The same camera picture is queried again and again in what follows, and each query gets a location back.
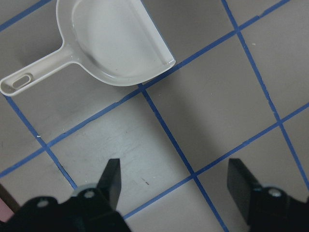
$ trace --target floor tile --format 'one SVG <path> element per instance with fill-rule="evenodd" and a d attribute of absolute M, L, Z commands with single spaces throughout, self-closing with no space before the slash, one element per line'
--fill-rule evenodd
<path fill-rule="evenodd" d="M 176 62 L 181 62 L 233 27 L 220 1 L 143 0 Z"/>
<path fill-rule="evenodd" d="M 126 221 L 134 232 L 223 231 L 193 180 Z"/>
<path fill-rule="evenodd" d="M 1 0 L 0 25 L 37 2 L 39 0 Z"/>
<path fill-rule="evenodd" d="M 77 185 L 96 183 L 110 158 L 120 158 L 125 215 L 189 173 L 141 94 L 52 147 Z"/>
<path fill-rule="evenodd" d="M 309 177 L 309 109 L 284 123 L 303 169 Z"/>
<path fill-rule="evenodd" d="M 280 0 L 226 0 L 229 9 L 238 25 L 241 25 L 256 15 L 261 15 L 266 9 Z"/>
<path fill-rule="evenodd" d="M 38 196 L 52 196 L 61 203 L 73 193 L 73 188 L 47 153 L 1 178 L 0 183 L 20 205 Z"/>
<path fill-rule="evenodd" d="M 135 89 L 107 85 L 72 64 L 13 99 L 49 142 Z"/>
<path fill-rule="evenodd" d="M 236 37 L 155 84 L 149 94 L 195 170 L 275 122 Z"/>
<path fill-rule="evenodd" d="M 308 190 L 279 128 L 249 144 L 230 158 L 240 158 L 263 186 L 276 186 L 305 202 Z M 231 232 L 248 231 L 226 187 L 228 159 L 199 179 Z"/>
<path fill-rule="evenodd" d="M 0 172 L 41 148 L 6 99 L 0 95 Z"/>
<path fill-rule="evenodd" d="M 56 51 L 62 39 L 53 0 L 0 33 L 0 79 Z"/>
<path fill-rule="evenodd" d="M 290 1 L 243 31 L 281 117 L 309 101 L 308 10 L 308 1 Z"/>

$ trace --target floor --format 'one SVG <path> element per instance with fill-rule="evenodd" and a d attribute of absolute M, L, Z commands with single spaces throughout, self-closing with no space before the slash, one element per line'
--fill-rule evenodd
<path fill-rule="evenodd" d="M 70 65 L 0 95 L 0 183 L 59 202 L 120 158 L 117 209 L 134 232 L 245 232 L 229 158 L 305 201 L 309 2 L 143 0 L 177 63 L 113 87 Z M 55 0 L 2 0 L 1 78 L 57 50 Z"/>

